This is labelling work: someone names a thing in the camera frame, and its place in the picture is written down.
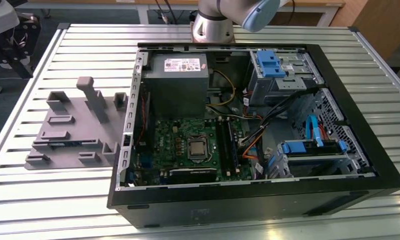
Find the ram slot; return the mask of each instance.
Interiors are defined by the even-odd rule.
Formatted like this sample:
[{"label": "ram slot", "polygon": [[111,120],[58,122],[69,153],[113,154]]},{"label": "ram slot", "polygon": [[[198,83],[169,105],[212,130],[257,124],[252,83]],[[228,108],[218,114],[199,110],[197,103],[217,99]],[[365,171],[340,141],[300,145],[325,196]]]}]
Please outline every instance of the ram slot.
[{"label": "ram slot", "polygon": [[229,122],[226,120],[216,121],[216,140],[218,149],[220,170],[222,176],[230,176],[236,171],[233,160],[233,136]]}]

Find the power supply label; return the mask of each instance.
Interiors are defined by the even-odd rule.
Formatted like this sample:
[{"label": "power supply label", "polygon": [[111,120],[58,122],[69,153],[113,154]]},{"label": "power supply label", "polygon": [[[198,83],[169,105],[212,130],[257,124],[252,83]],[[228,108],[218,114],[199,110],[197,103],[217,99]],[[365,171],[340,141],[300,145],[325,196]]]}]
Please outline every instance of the power supply label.
[{"label": "power supply label", "polygon": [[163,61],[165,72],[199,72],[199,58],[167,58]]}]

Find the blue connector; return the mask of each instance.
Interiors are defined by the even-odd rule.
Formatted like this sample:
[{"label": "blue connector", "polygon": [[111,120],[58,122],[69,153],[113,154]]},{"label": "blue connector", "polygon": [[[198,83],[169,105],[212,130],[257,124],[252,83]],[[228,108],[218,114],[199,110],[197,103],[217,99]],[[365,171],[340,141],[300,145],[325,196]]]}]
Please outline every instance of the blue connector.
[{"label": "blue connector", "polygon": [[286,73],[280,68],[280,60],[273,51],[257,51],[257,63],[264,78],[284,78]]},{"label": "blue connector", "polygon": [[337,144],[338,144],[338,147],[340,147],[340,150],[341,150],[341,152],[342,153],[345,153],[346,152],[346,143],[342,141],[342,140],[340,140],[338,142],[337,142]]},{"label": "blue connector", "polygon": [[282,153],[288,154],[290,152],[289,147],[285,143],[281,144]]},{"label": "blue connector", "polygon": [[309,115],[306,117],[306,122],[305,122],[305,138],[310,139],[312,137],[317,142],[317,146],[322,147],[322,141],[321,141],[320,130],[318,130],[318,121],[314,115]]},{"label": "blue connector", "polygon": [[306,153],[304,143],[301,141],[289,141],[285,143],[290,154],[302,154]]}]

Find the white table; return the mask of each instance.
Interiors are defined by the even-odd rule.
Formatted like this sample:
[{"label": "white table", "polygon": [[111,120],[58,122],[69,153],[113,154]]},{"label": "white table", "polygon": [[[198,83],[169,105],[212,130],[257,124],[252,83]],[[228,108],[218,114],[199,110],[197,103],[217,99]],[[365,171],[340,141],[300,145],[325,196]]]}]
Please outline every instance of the white table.
[{"label": "white table", "polygon": [[[0,240],[400,239],[400,191],[329,216],[135,229],[106,209],[111,169],[27,171],[25,156],[49,108],[50,91],[81,96],[78,76],[103,96],[127,92],[138,42],[189,42],[187,25],[83,25],[55,31],[0,134]],[[237,43],[320,44],[400,172],[400,79],[360,34],[346,28],[234,28]]]},{"label": "white table", "polygon": [[[189,4],[171,4],[171,10],[197,10],[195,5]],[[321,13],[321,18],[317,23],[317,27],[328,27],[330,25],[334,14],[340,6],[337,4],[332,6],[296,6],[296,13]],[[89,4],[89,3],[39,3],[27,2],[17,7],[17,9],[99,9],[99,10],[137,10],[139,24],[149,24],[147,10],[158,10],[155,4]],[[278,12],[292,12],[290,6],[284,6],[278,9]]]}]

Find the yellow wire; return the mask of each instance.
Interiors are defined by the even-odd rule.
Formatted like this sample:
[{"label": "yellow wire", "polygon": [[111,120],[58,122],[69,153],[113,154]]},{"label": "yellow wire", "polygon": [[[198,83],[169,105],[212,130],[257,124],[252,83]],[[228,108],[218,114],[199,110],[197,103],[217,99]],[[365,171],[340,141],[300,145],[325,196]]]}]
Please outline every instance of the yellow wire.
[{"label": "yellow wire", "polygon": [[228,83],[230,84],[230,87],[232,87],[232,95],[230,95],[230,98],[229,98],[228,101],[224,101],[224,102],[216,103],[216,104],[206,104],[206,106],[210,106],[210,107],[222,106],[222,105],[230,103],[230,101],[234,99],[234,96],[236,96],[236,88],[234,88],[234,85],[233,85],[232,81],[230,81],[229,78],[226,77],[226,75],[225,75],[221,71],[214,70],[214,69],[213,69],[213,72],[217,72],[217,73],[224,77],[224,79],[228,81]]}]

